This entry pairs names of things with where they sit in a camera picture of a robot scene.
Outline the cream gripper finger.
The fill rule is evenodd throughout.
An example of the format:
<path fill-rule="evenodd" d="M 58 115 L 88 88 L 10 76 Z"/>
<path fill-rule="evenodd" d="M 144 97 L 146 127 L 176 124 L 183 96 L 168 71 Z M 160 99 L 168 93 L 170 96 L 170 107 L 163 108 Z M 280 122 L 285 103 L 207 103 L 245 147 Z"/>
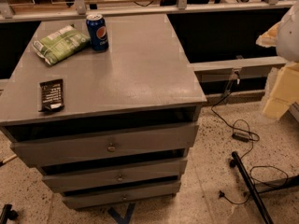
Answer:
<path fill-rule="evenodd" d="M 277 44 L 278 26 L 279 22 L 260 35 L 256 40 L 256 44 L 264 48 L 274 47 Z"/>
<path fill-rule="evenodd" d="M 287 63 L 278 71 L 262 114 L 279 120 L 294 103 L 299 102 L 299 63 Z"/>

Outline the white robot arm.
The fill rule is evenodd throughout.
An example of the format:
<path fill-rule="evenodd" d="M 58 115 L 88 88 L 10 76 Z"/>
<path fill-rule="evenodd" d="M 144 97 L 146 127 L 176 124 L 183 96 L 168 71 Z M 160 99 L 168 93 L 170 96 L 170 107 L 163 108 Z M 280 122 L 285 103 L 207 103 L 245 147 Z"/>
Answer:
<path fill-rule="evenodd" d="M 256 44 L 265 48 L 275 47 L 277 55 L 287 61 L 278 71 L 262 111 L 264 116 L 279 120 L 291 105 L 299 102 L 299 1 L 281 21 L 260 35 Z"/>

